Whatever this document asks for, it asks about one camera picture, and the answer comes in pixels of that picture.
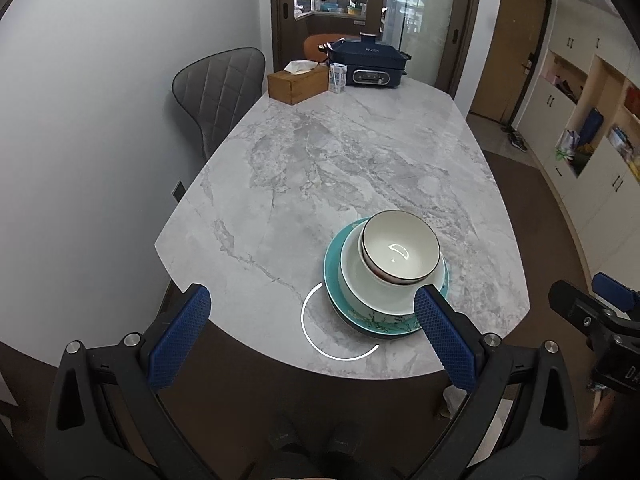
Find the stack of dishes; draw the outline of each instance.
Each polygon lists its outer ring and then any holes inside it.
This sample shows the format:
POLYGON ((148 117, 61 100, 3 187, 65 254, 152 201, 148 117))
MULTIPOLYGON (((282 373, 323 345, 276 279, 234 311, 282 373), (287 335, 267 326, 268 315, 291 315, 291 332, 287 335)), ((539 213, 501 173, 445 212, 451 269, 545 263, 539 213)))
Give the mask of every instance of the stack of dishes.
POLYGON ((420 330, 415 293, 434 285, 446 297, 449 269, 429 225, 383 211, 343 228, 324 256, 324 283, 340 317, 360 332, 396 338, 420 330))

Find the wooden tissue box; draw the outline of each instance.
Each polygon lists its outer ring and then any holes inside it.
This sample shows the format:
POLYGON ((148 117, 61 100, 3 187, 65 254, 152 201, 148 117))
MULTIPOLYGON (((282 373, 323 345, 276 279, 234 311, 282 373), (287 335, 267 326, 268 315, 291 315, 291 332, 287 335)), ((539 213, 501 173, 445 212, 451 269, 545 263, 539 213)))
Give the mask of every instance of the wooden tissue box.
POLYGON ((267 76, 267 85, 270 98, 295 105, 329 89, 329 67, 319 65, 298 75, 281 70, 267 76))

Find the gray chair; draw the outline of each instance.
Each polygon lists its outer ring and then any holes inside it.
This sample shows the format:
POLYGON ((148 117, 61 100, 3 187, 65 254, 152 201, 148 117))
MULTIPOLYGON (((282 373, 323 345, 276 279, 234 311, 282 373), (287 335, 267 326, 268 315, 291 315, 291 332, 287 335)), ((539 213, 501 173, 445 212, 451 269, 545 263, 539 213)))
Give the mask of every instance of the gray chair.
POLYGON ((257 48, 236 48, 204 57, 175 76, 172 92, 200 127, 207 160, 262 95, 264 64, 257 48))

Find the lid handle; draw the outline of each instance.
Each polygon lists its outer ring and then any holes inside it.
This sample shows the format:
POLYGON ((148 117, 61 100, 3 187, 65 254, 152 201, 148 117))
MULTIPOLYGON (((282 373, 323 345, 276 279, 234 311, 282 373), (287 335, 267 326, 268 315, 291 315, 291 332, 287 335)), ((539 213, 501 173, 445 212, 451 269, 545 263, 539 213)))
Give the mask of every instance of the lid handle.
POLYGON ((375 34, 367 34, 366 32, 360 33, 360 41, 363 43, 375 43, 376 35, 375 34))

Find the small bowl with dark rim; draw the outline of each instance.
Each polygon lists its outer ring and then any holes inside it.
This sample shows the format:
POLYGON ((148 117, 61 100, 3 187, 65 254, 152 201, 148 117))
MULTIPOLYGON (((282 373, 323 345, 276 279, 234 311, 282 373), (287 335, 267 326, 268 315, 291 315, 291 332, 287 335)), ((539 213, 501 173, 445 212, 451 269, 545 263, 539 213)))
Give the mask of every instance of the small bowl with dark rim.
POLYGON ((400 210, 381 211, 364 226, 362 257, 377 277, 412 285, 431 274, 440 261, 440 242, 422 218, 400 210))

